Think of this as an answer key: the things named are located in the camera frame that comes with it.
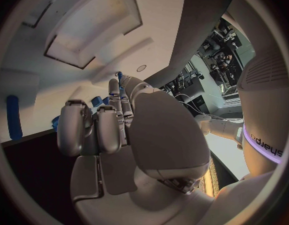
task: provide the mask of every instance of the purple led light strip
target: purple led light strip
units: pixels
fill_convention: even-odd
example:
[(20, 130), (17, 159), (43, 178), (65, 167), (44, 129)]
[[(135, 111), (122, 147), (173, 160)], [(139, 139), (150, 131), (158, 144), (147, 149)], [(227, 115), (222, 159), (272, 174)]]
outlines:
[(259, 153), (261, 153), (263, 156), (265, 156), (266, 158), (268, 158), (269, 160), (273, 161), (276, 164), (281, 163), (281, 158), (277, 158), (277, 157), (273, 157), (273, 155), (266, 153), (262, 148), (260, 148), (260, 146), (251, 138), (251, 136), (248, 134), (245, 125), (243, 124), (243, 135), (245, 137), (245, 139), (247, 140), (247, 142), (255, 149), (257, 150)]

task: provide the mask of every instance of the wire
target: wire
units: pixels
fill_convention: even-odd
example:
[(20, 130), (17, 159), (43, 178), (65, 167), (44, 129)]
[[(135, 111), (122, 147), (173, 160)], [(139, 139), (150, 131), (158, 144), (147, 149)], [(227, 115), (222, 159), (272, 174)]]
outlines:
[(174, 96), (174, 98), (175, 98), (175, 97), (178, 97), (178, 96), (180, 96), (180, 95), (184, 95), (184, 96), (188, 97), (188, 98), (191, 100), (193, 106), (194, 106), (196, 109), (195, 109), (194, 107), (190, 106), (189, 104), (187, 104), (186, 102), (183, 102), (183, 101), (179, 101), (179, 102), (182, 103), (182, 104), (186, 104), (186, 105), (190, 106), (190, 107), (191, 107), (193, 110), (195, 110), (197, 113), (202, 114), (202, 115), (207, 115), (207, 116), (210, 116), (210, 117), (212, 117), (212, 118), (216, 118), (216, 119), (220, 119), (220, 120), (227, 120), (227, 119), (222, 118), (222, 117), (220, 117), (220, 116), (215, 116), (215, 115), (212, 115), (212, 114), (206, 114), (206, 113), (204, 113), (204, 112), (201, 112), (200, 109), (198, 109), (198, 107), (195, 105), (194, 101), (193, 101), (188, 95), (186, 95), (186, 94), (184, 94), (184, 93), (177, 94), (176, 96)]

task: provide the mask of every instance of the blue handle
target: blue handle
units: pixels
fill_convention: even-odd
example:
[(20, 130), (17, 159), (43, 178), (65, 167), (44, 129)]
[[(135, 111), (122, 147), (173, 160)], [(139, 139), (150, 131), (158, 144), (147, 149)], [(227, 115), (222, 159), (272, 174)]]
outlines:
[(23, 137), (19, 99), (17, 96), (10, 95), (7, 97), (7, 122), (9, 135), (12, 140), (19, 140)]

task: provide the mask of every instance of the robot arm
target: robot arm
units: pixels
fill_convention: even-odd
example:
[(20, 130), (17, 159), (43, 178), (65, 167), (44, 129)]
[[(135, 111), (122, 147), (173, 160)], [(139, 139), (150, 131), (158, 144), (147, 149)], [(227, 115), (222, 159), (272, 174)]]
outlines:
[(222, 138), (237, 142), (237, 148), (242, 150), (244, 122), (232, 122), (229, 120), (212, 119), (211, 116), (199, 114), (195, 117), (204, 135), (212, 133)]

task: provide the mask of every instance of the vent grille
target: vent grille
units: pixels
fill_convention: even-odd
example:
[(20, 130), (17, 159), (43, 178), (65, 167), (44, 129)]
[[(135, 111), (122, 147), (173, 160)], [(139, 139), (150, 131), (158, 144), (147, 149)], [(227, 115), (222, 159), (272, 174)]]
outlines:
[(270, 55), (257, 61), (248, 69), (245, 82), (247, 84), (260, 84), (288, 79), (284, 61), (280, 55)]

